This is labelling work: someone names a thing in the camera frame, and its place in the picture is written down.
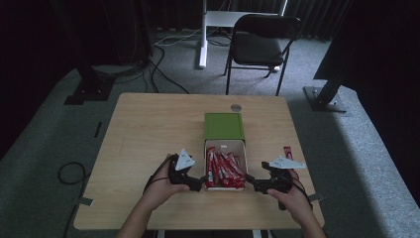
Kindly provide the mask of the white desk frame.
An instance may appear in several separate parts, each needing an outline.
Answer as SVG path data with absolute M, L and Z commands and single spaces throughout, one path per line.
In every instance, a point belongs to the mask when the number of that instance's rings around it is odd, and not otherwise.
M 208 27 L 223 27 L 232 28 L 235 23 L 247 12 L 231 12 L 231 11 L 210 11 L 207 9 L 207 0 L 202 0 L 202 35 L 200 44 L 199 64 L 200 68 L 205 68 L 207 65 L 208 41 L 207 28 Z

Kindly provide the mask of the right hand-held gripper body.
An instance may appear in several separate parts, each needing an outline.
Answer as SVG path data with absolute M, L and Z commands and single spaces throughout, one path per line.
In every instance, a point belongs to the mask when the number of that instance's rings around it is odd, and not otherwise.
M 303 163 L 292 159 L 278 156 L 271 162 L 262 162 L 262 167 L 269 171 L 270 178 L 262 186 L 262 192 L 267 193 L 269 189 L 275 189 L 283 193 L 288 193 L 292 186 L 292 176 L 289 173 L 292 169 L 305 169 Z

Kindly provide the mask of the red snack packet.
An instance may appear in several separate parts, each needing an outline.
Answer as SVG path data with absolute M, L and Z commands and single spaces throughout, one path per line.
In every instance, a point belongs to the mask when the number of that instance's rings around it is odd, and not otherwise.
M 283 151 L 284 151 L 285 157 L 293 161 L 291 148 L 289 146 L 285 146 L 283 147 Z M 296 174 L 297 178 L 299 179 L 298 173 L 294 169 L 292 170 Z

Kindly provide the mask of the person's left hand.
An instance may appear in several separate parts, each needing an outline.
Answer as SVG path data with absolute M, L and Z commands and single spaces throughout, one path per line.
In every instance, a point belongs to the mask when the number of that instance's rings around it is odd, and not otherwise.
M 172 184 L 168 177 L 169 159 L 165 159 L 155 173 L 152 175 L 151 181 L 147 183 L 142 197 L 152 200 L 158 206 L 164 204 L 174 194 L 189 191 L 189 187 L 185 184 Z

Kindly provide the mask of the black folding chair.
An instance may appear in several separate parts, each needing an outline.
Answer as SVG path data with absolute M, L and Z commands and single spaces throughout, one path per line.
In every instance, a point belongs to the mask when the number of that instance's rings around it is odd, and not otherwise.
M 279 94 L 288 63 L 291 45 L 298 39 L 302 27 L 296 17 L 247 14 L 234 25 L 224 75 L 225 92 L 230 91 L 231 71 L 265 69 L 268 78 L 277 66 L 281 73 L 275 95 Z

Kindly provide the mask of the person's right hand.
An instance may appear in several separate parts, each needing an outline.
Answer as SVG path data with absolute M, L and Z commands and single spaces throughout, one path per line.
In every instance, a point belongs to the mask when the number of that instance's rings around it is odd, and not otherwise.
M 307 215 L 314 216 L 302 184 L 293 170 L 290 170 L 289 173 L 292 176 L 293 186 L 288 193 L 283 193 L 275 189 L 269 189 L 267 193 L 285 206 L 295 222 L 296 218 Z

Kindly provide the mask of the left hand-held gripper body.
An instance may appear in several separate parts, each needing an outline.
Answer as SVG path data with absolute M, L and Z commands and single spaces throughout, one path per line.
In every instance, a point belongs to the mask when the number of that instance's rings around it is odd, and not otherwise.
M 187 173 L 195 165 L 195 161 L 182 149 L 180 154 L 169 157 L 168 177 L 172 184 L 185 184 L 193 190 L 194 178 Z

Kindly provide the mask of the pile of red packets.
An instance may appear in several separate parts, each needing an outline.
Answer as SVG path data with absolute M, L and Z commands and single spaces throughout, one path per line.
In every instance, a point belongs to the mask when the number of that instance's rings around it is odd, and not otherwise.
M 206 152 L 205 182 L 208 190 L 242 190 L 247 173 L 246 159 L 232 152 L 220 152 L 209 147 Z

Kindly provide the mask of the black metal stand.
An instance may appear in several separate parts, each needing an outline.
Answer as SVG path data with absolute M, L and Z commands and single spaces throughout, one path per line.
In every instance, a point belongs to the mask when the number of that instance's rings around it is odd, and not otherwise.
M 65 105 L 82 105 L 85 101 L 107 101 L 115 77 L 101 76 L 91 66 L 88 56 L 65 12 L 63 0 L 49 0 L 63 30 L 75 67 L 81 77 L 72 95 L 66 97 Z
M 314 78 L 325 79 L 322 87 L 305 86 L 303 91 L 313 111 L 346 113 L 338 90 L 346 79 L 346 61 L 337 50 L 329 49 L 322 59 Z

